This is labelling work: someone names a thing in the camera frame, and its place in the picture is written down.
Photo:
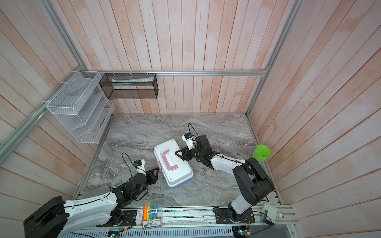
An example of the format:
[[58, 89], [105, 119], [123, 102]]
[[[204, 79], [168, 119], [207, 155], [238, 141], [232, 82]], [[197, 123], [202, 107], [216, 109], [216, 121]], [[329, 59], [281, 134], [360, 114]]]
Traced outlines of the white toolbox lid pink handle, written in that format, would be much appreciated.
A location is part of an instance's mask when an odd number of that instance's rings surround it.
[[180, 150], [174, 139], [166, 141], [154, 147], [154, 154], [161, 168], [168, 186], [193, 178], [193, 170], [187, 161], [183, 161], [175, 152]]

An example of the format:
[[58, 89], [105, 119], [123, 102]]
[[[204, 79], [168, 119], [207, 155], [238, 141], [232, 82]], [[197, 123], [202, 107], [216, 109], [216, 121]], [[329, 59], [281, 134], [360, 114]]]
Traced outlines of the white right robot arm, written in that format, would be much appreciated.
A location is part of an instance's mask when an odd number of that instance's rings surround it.
[[213, 209], [216, 218], [221, 219], [219, 224], [239, 223], [243, 219], [250, 222], [250, 216], [246, 213], [252, 212], [252, 206], [267, 198], [275, 189], [273, 181], [260, 163], [254, 158], [238, 160], [214, 151], [205, 135], [194, 136], [187, 133], [182, 136], [182, 140], [186, 147], [175, 152], [179, 158], [184, 161], [196, 159], [204, 166], [231, 174], [236, 179], [239, 196], [230, 202], [226, 209]]

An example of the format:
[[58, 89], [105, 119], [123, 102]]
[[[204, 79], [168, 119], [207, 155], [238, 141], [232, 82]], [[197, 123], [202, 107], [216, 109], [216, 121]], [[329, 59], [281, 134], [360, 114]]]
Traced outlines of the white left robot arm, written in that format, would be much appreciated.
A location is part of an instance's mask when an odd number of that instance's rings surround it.
[[139, 172], [109, 192], [81, 200], [54, 197], [27, 217], [24, 235], [27, 238], [59, 238], [91, 226], [114, 226], [123, 220], [122, 209], [139, 201], [155, 184], [159, 168]]

